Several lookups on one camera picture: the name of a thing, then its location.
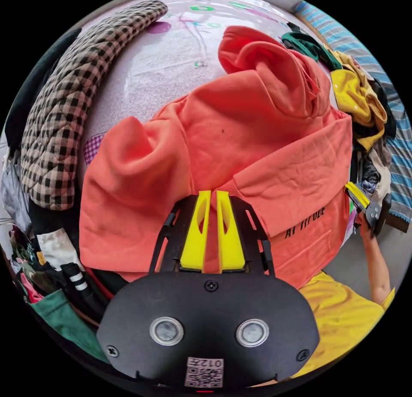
qr code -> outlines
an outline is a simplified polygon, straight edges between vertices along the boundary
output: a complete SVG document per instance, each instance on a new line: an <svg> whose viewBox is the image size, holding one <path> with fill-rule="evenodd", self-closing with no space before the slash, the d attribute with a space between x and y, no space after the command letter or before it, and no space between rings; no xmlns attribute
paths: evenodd
<svg viewBox="0 0 412 397"><path fill-rule="evenodd" d="M188 367L185 386L198 388L223 387L223 369Z"/></svg>

blue striped fabric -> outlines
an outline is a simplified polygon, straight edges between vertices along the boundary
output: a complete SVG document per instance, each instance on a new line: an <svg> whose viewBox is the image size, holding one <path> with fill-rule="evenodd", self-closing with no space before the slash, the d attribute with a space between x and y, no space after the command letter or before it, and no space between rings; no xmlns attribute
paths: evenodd
<svg viewBox="0 0 412 397"><path fill-rule="evenodd" d="M296 15L308 21L333 50L351 55L365 71L381 82L397 124L396 138L388 138L386 144L392 154L391 214L410 223L412 218L412 129L405 107L391 80L365 45L328 14L303 2L298 6Z"/></svg>

yellow shirt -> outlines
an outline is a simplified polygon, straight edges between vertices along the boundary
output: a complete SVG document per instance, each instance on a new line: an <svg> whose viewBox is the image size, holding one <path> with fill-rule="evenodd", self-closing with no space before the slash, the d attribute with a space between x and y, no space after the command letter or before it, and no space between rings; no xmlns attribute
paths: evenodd
<svg viewBox="0 0 412 397"><path fill-rule="evenodd" d="M320 272L300 290L315 315L320 341L315 352L292 376L307 374L354 348L383 316L394 298L393 289L379 305Z"/></svg>
<svg viewBox="0 0 412 397"><path fill-rule="evenodd" d="M352 115L355 122L365 126L376 126L378 133L369 137L357 138L357 141L369 151L373 144L383 136L387 114L378 96L370 86L362 69L356 66L353 59L343 52L327 49L343 66L342 70L332 71L333 91L340 111Z"/></svg>

black and beige checkered fabric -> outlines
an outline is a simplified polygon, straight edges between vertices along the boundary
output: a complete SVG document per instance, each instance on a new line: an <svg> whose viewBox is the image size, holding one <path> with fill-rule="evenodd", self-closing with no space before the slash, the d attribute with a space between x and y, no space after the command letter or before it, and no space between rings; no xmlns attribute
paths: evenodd
<svg viewBox="0 0 412 397"><path fill-rule="evenodd" d="M87 30L61 57L33 104L21 144L21 183L37 205L73 206L83 124L97 87L127 43L166 12L156 0L125 8Z"/></svg>

dark green fabric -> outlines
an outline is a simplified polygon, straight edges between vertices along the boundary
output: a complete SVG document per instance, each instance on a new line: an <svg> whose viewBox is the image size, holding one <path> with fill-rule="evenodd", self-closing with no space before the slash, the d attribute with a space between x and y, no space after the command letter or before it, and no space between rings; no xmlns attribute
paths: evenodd
<svg viewBox="0 0 412 397"><path fill-rule="evenodd" d="M74 312L62 290L57 290L30 307L55 331L82 350L105 363L106 356L96 334Z"/></svg>
<svg viewBox="0 0 412 397"><path fill-rule="evenodd" d="M286 48L294 49L315 61L324 63L330 71L342 69L340 62L310 35L288 32L282 35L282 42Z"/></svg>

